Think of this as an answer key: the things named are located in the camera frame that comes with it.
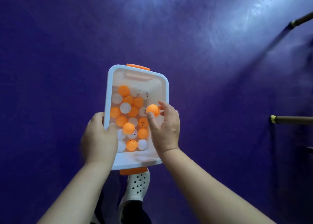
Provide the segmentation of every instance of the person's right arm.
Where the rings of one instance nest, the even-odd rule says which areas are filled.
[[[159,126],[148,113],[152,141],[159,157],[170,171],[198,219],[205,224],[274,223],[271,219],[210,176],[178,147],[178,111],[159,101],[164,108],[164,123]]]

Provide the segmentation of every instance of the blue floor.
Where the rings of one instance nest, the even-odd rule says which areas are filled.
[[[0,0],[0,216],[34,223],[82,166],[87,122],[106,76],[133,63],[164,74],[180,147],[278,223],[311,223],[312,0]],[[150,168],[152,223],[198,223],[164,165]],[[106,220],[120,184],[108,183]]]

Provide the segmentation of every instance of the orange ball held in hand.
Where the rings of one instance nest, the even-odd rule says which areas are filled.
[[[120,86],[118,88],[118,93],[121,94],[122,96],[127,96],[129,94],[128,86]]]
[[[148,124],[147,118],[142,117],[142,118],[138,119],[138,126],[139,127],[147,127],[148,125],[149,124]]]
[[[135,126],[132,123],[125,123],[123,126],[123,132],[125,134],[132,134],[135,131]]]
[[[119,107],[112,107],[110,111],[110,116],[112,118],[117,118],[120,115],[120,109]]]
[[[134,99],[133,106],[140,108],[143,106],[143,99],[138,97]]]
[[[138,131],[138,137],[141,139],[145,139],[148,136],[148,130],[146,128],[141,128]]]
[[[157,117],[160,114],[160,108],[155,104],[151,104],[147,107],[146,113],[148,112],[154,113],[154,116]]]
[[[130,139],[126,143],[126,148],[127,148],[128,151],[135,151],[137,146],[138,146],[138,144],[137,144],[137,142],[134,139]]]
[[[126,97],[123,98],[122,103],[129,103],[130,105],[132,105],[133,102],[134,102],[134,99],[130,95],[127,95]]]
[[[123,127],[125,123],[127,123],[127,118],[125,116],[119,116],[116,118],[116,125]]]
[[[137,114],[138,114],[138,109],[136,107],[131,107],[131,111],[128,113],[128,115],[131,117],[136,117]]]

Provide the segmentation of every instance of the forearm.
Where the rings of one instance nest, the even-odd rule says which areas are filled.
[[[37,224],[89,223],[109,173],[103,164],[84,165]]]
[[[181,150],[167,151],[161,159],[202,223],[274,223]]]

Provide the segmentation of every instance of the plastic container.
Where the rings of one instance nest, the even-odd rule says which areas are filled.
[[[158,104],[158,100],[169,102],[169,85],[164,75],[151,72],[149,68],[138,65],[114,65],[108,72],[104,110],[105,130],[107,130],[110,123],[115,123],[115,119],[110,117],[111,107],[116,106],[111,103],[111,97],[112,94],[117,93],[118,87],[121,85],[146,90],[149,96],[144,100],[143,106],[145,107],[150,104]],[[156,120],[161,125],[164,117],[159,115]],[[150,131],[147,141],[148,147],[146,150],[117,153],[112,170],[124,170],[161,164],[162,161],[153,146]]]

